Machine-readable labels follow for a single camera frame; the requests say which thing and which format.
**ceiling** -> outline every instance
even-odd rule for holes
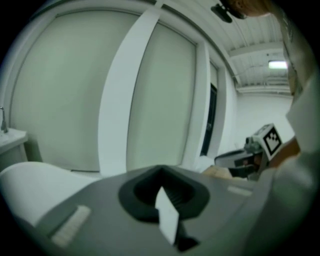
[[[233,22],[226,23],[211,11],[212,6],[220,4],[219,0],[165,0],[164,3],[187,10],[188,18],[218,42],[219,48],[224,48],[238,75],[237,87],[268,88],[265,93],[290,95],[287,70],[268,67],[269,61],[285,60],[280,26],[274,16],[245,20],[232,17]]]

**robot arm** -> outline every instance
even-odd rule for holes
[[[243,149],[217,156],[216,165],[229,169],[233,177],[257,179],[281,149],[282,141],[274,124],[266,124],[246,138]]]

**ceiling light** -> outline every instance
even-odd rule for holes
[[[272,70],[286,70],[288,65],[285,61],[269,61],[269,69]]]

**white roller shade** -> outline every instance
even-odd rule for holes
[[[157,24],[133,94],[127,170],[181,164],[190,122],[195,67],[195,45]]]
[[[31,48],[12,99],[30,161],[98,171],[98,115],[108,70],[138,16],[85,11],[56,18]]]

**faucet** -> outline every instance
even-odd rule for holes
[[[0,106],[0,110],[2,110],[1,131],[3,131],[6,134],[8,132],[8,127],[6,123],[5,109],[2,106]]]

